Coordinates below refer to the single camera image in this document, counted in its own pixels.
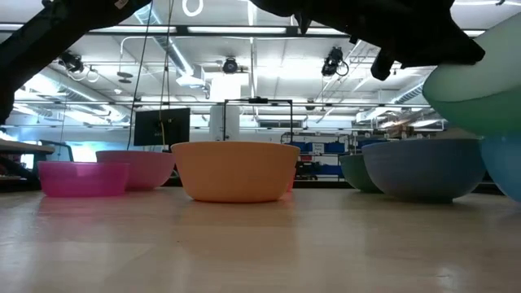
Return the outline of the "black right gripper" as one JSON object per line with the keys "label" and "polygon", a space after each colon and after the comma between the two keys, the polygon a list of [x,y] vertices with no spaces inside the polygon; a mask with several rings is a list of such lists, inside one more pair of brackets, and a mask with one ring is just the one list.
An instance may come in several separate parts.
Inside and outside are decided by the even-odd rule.
{"label": "black right gripper", "polygon": [[400,68],[441,63],[475,64],[485,50],[465,34],[450,12],[452,1],[359,0],[353,3],[352,28],[380,47],[370,72],[380,81]]}

